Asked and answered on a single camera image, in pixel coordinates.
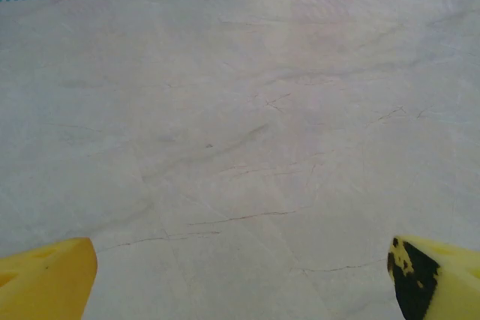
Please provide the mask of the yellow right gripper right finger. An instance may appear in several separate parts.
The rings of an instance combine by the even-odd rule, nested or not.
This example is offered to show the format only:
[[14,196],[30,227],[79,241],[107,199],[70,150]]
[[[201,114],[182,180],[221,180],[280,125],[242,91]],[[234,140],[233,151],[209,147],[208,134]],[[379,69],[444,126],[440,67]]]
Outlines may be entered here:
[[480,251],[397,235],[387,269],[405,320],[480,320]]

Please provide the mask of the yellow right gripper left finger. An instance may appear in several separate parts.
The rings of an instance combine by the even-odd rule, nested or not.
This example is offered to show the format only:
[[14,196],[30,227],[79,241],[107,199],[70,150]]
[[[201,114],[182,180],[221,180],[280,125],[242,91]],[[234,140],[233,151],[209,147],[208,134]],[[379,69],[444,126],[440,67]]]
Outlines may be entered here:
[[82,320],[97,269],[90,238],[0,258],[0,320]]

